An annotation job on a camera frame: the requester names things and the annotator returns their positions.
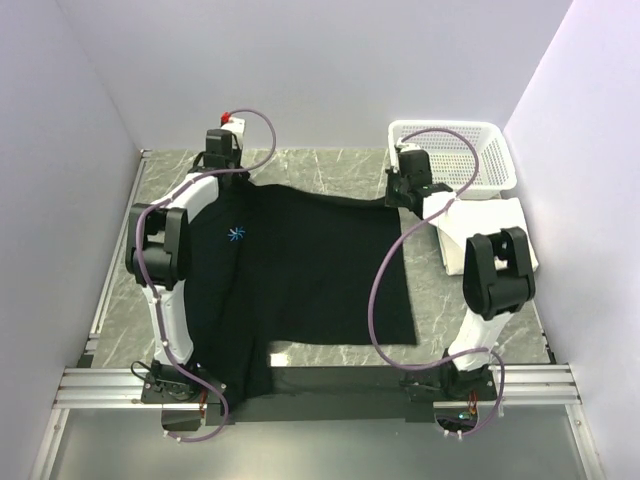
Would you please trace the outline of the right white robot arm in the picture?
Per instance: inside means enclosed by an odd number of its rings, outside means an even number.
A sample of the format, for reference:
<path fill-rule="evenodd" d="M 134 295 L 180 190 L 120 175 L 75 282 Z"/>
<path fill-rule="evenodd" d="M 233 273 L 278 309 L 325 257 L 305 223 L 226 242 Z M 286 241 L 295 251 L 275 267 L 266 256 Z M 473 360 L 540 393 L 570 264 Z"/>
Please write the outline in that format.
<path fill-rule="evenodd" d="M 451 187 L 433 180 L 429 154 L 417 146 L 396 149 L 398 167 L 388 171 L 386 204 L 400 206 L 435 224 L 454 205 Z M 529 240 L 519 226 L 464 238 L 462 291 L 467 305 L 457 336 L 443 359 L 429 369 L 409 369 L 405 382 L 430 399 L 461 400 L 492 380 L 489 363 L 501 331 L 533 299 Z"/>

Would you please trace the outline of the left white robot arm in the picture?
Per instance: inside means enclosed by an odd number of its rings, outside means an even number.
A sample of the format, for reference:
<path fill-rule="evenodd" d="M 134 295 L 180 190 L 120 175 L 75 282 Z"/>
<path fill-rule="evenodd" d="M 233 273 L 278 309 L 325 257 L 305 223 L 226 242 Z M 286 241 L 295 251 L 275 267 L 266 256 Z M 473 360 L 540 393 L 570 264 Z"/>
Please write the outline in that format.
<path fill-rule="evenodd" d="M 245 121 L 230 117 L 206 133 L 205 148 L 184 180 L 160 199 L 136 203 L 128 217 L 125 266 L 141 287 L 154 334 L 153 360 L 186 366 L 194 352 L 185 282 L 192 263 L 190 224 L 216 202 L 241 166 Z"/>

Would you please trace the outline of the black t shirt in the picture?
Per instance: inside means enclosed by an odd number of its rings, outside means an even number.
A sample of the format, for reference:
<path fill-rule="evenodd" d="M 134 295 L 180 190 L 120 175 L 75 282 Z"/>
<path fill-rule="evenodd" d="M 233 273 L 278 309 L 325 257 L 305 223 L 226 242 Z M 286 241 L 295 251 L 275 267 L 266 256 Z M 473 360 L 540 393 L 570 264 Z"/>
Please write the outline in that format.
<path fill-rule="evenodd" d="M 413 345 L 400 215 L 382 200 L 244 181 L 190 225 L 193 358 L 246 400 L 269 394 L 270 347 Z"/>

